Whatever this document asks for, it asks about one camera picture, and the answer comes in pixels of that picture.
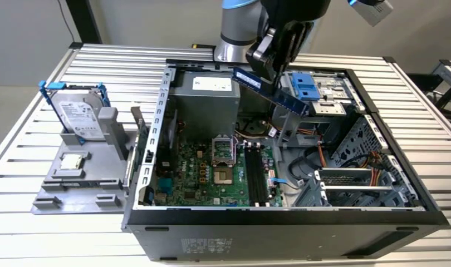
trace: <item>sticker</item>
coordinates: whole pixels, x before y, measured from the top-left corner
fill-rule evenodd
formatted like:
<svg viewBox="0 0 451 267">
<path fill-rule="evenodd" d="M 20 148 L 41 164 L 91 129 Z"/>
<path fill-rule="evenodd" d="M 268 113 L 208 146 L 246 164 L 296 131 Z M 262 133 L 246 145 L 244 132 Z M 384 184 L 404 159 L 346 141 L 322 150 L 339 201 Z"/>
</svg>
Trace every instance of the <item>sticker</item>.
<svg viewBox="0 0 451 267">
<path fill-rule="evenodd" d="M 183 238 L 182 249 L 186 254 L 227 254 L 232 249 L 232 238 Z"/>
<path fill-rule="evenodd" d="M 332 95 L 334 92 L 332 92 L 332 89 L 323 89 L 322 90 L 322 95 Z"/>
<path fill-rule="evenodd" d="M 271 137 L 275 137 L 276 132 L 278 132 L 276 128 L 275 128 L 275 127 L 271 127 L 270 132 L 268 132 L 268 135 L 270 135 Z"/>
<path fill-rule="evenodd" d="M 60 108 L 76 135 L 86 140 L 106 139 L 99 120 L 90 104 L 84 102 L 61 101 Z"/>
<path fill-rule="evenodd" d="M 232 79 L 219 77 L 194 78 L 194 90 L 203 91 L 232 91 Z"/>
<path fill-rule="evenodd" d="M 252 78 L 247 77 L 243 73 L 238 72 L 236 76 L 238 76 L 238 78 L 240 78 L 242 80 L 244 80 L 247 83 L 250 83 L 256 88 L 262 88 L 262 83 L 259 83 L 258 81 L 255 81 Z"/>
<path fill-rule="evenodd" d="M 67 187 L 76 187 L 76 186 L 80 186 L 80 183 L 78 183 L 78 182 L 65 182 L 61 185 L 67 186 Z"/>
</svg>

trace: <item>green circuit board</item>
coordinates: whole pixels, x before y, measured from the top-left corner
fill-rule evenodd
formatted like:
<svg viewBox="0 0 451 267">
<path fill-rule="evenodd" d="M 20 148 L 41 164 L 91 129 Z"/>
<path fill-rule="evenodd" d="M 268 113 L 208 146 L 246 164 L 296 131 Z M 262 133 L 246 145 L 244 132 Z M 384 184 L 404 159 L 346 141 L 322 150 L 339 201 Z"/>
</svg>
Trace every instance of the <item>green circuit board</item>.
<svg viewBox="0 0 451 267">
<path fill-rule="evenodd" d="M 262 151 L 263 159 L 272 159 L 271 149 Z M 172 193 L 159 190 L 156 205 L 167 206 L 250 206 L 246 156 L 243 147 L 236 150 L 236 164 L 212 166 L 212 144 L 183 143 L 178 154 L 178 173 L 172 178 Z M 271 206 L 282 206 L 279 188 Z"/>
</svg>

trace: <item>gray plastic part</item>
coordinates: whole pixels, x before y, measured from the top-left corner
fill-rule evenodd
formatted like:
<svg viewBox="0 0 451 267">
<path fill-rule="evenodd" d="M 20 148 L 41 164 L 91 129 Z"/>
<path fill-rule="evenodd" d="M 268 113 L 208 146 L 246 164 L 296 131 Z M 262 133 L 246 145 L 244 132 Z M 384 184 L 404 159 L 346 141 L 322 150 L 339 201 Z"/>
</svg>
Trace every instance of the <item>gray plastic part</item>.
<svg viewBox="0 0 451 267">
<path fill-rule="evenodd" d="M 135 144 L 136 131 L 126 131 L 126 134 L 128 140 L 131 140 L 127 146 L 131 147 Z M 55 172 L 60 168 L 61 157 L 72 153 L 84 155 L 82 166 L 84 175 L 75 178 L 56 177 Z M 43 203 L 40 203 L 41 208 L 33 205 L 32 213 L 123 213 L 127 203 L 126 191 L 123 190 L 127 162 L 122 161 L 115 155 L 115 146 L 106 141 L 87 141 L 82 146 L 67 146 L 63 143 L 37 194 L 37 199 L 48 199 L 55 194 L 60 202 L 56 203 L 57 208 L 45 208 Z M 110 205 L 107 208 L 99 207 L 96 203 L 98 195 L 115 195 L 118 199 L 114 203 L 118 205 Z"/>
<path fill-rule="evenodd" d="M 75 179 L 83 178 L 84 171 L 83 169 L 79 170 L 55 170 L 52 174 L 52 178 L 61 178 L 61 179 Z"/>
<path fill-rule="evenodd" d="M 100 110 L 99 121 L 108 144 L 115 146 L 120 160 L 127 160 L 130 153 L 126 147 L 127 135 L 116 120 L 118 116 L 119 110 L 115 107 L 104 107 Z"/>
<path fill-rule="evenodd" d="M 122 201 L 115 194 L 96 195 L 96 204 L 99 207 L 120 207 Z"/>
<path fill-rule="evenodd" d="M 108 182 L 100 182 L 103 189 L 123 189 L 120 179 L 116 179 L 114 182 L 110 182 L 110 180 L 111 179 L 108 179 Z"/>
<path fill-rule="evenodd" d="M 37 197 L 35 202 L 33 202 L 33 205 L 39 209 L 59 209 L 60 203 L 61 203 L 61 201 L 56 196 L 53 196 L 53 197 Z"/>
<path fill-rule="evenodd" d="M 55 183 L 55 184 L 45 184 L 41 183 L 41 188 L 45 191 L 64 191 L 65 188 L 60 183 Z"/>
<path fill-rule="evenodd" d="M 80 140 L 78 139 L 78 135 L 75 133 L 61 133 L 60 137 L 67 146 L 82 146 Z"/>
</svg>

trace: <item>power cable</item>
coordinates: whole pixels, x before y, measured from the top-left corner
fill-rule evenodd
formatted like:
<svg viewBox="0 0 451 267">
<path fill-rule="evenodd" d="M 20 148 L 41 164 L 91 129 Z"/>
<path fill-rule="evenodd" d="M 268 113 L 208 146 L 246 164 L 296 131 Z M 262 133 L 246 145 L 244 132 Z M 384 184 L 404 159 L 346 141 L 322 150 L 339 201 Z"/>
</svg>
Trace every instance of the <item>power cable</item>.
<svg viewBox="0 0 451 267">
<path fill-rule="evenodd" d="M 56 1 L 59 2 L 59 6 L 60 6 L 60 12 L 61 12 L 63 21 L 64 21 L 64 24 L 67 25 L 67 29 L 68 29 L 68 32 L 69 32 L 69 35 L 71 35 L 71 39 L 73 40 L 73 43 L 75 43 L 75 37 L 73 37 L 73 34 L 72 34 L 72 32 L 71 32 L 71 28 L 69 28 L 69 25 L 68 25 L 67 19 L 65 19 L 65 17 L 64 17 L 61 3 L 60 3 L 60 0 L 56 0 Z"/>
</svg>

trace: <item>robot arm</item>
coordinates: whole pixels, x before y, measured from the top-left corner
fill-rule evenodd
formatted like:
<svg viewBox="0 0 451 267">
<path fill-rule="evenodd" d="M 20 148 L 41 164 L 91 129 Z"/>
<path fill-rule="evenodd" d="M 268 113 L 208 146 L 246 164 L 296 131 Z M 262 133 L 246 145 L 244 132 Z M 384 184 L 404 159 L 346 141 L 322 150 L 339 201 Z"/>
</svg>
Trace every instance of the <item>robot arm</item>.
<svg viewBox="0 0 451 267">
<path fill-rule="evenodd" d="M 247 61 L 258 76 L 270 82 L 272 94 L 282 73 L 295 61 L 315 20 L 328 10 L 331 0 L 260 0 L 268 14 L 262 36 L 247 51 Z M 350 5 L 375 26 L 394 10 L 387 0 L 348 0 Z"/>
</svg>

